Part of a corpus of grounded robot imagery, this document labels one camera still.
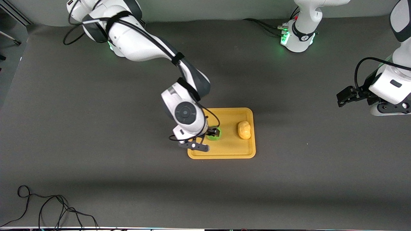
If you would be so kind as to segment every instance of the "gray wall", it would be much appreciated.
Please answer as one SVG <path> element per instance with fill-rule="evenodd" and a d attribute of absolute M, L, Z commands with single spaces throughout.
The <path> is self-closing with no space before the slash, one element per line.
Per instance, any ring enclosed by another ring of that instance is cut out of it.
<path fill-rule="evenodd" d="M 67 0 L 9 0 L 37 24 L 66 26 Z M 340 7 L 323 8 L 325 17 L 380 16 L 398 0 L 352 0 Z M 154 21 L 238 20 L 286 18 L 296 7 L 292 0 L 139 0 L 143 18 Z"/>

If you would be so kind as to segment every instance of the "cable strap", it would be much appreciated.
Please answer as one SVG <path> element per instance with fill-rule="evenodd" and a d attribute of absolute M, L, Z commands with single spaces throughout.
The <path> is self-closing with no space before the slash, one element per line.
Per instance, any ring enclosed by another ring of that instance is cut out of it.
<path fill-rule="evenodd" d="M 192 87 L 189 83 L 187 83 L 187 81 L 185 81 L 185 79 L 183 79 L 183 78 L 178 78 L 177 79 L 177 83 L 178 84 L 180 84 L 182 87 L 184 87 L 185 89 L 187 89 L 187 91 L 189 92 L 189 93 L 191 93 L 191 95 L 192 96 L 194 96 L 194 99 L 196 100 L 196 101 L 200 101 L 201 100 L 201 98 L 200 98 L 200 95 L 199 95 L 199 93 L 196 91 L 196 89 L 194 89 L 194 87 Z"/>
<path fill-rule="evenodd" d="M 184 58 L 184 55 L 183 55 L 181 52 L 178 52 L 178 53 L 173 57 L 173 59 L 171 60 L 171 62 L 172 62 L 175 66 L 177 66 L 178 61 L 180 61 L 180 60 L 183 59 L 183 58 Z"/>
<path fill-rule="evenodd" d="M 114 15 L 113 17 L 111 17 L 108 21 L 107 21 L 107 25 L 106 25 L 106 33 L 107 35 L 110 32 L 111 27 L 113 26 L 113 24 L 119 20 L 120 18 L 124 18 L 127 17 L 129 15 L 132 15 L 130 12 L 128 11 L 121 11 L 118 14 Z"/>

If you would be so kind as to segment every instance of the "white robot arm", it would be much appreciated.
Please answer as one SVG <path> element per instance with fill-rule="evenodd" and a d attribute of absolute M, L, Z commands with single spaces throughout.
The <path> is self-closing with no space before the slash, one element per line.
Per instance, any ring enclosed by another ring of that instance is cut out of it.
<path fill-rule="evenodd" d="M 300 8 L 298 19 L 283 23 L 286 30 L 280 44 L 292 52 L 303 52 L 312 44 L 315 29 L 323 18 L 320 7 L 345 5 L 350 0 L 294 0 Z"/>
<path fill-rule="evenodd" d="M 113 51 L 132 61 L 166 58 L 181 71 L 179 78 L 161 96 L 167 115 L 177 122 L 173 133 L 179 146 L 208 151 L 209 146 L 196 138 L 219 135 L 209 127 L 198 101 L 210 92 L 208 78 L 167 41 L 148 33 L 141 24 L 141 9 L 136 0 L 70 0 L 67 10 L 72 18 L 82 22 L 92 40 L 109 42 Z"/>
<path fill-rule="evenodd" d="M 410 114 L 411 93 L 411 0 L 400 0 L 390 15 L 391 29 L 401 46 L 395 50 L 391 62 L 378 58 L 362 59 L 356 68 L 356 87 L 348 86 L 337 94 L 338 105 L 367 99 L 375 116 Z M 375 60 L 384 63 L 370 74 L 364 85 L 358 86 L 357 72 L 362 62 Z"/>

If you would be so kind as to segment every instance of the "yellow tray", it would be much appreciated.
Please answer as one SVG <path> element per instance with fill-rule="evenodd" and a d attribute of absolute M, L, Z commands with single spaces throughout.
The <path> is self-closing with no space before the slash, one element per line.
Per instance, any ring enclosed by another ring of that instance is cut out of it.
<path fill-rule="evenodd" d="M 210 108 L 220 120 L 221 138 L 211 141 L 207 138 L 204 143 L 210 146 L 210 151 L 201 152 L 188 149 L 188 156 L 192 159 L 249 159 L 256 154 L 256 140 L 254 136 L 253 112 L 248 108 Z M 208 111 L 209 126 L 217 125 L 217 120 Z M 248 121 L 251 125 L 251 138 L 243 140 L 237 132 L 238 123 Z"/>

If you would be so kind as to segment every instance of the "potato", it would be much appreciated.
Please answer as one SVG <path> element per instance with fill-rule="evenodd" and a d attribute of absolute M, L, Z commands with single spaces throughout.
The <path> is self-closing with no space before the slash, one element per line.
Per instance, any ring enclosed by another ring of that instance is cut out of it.
<path fill-rule="evenodd" d="M 241 121 L 238 124 L 238 135 L 244 140 L 251 138 L 251 125 L 248 121 Z"/>

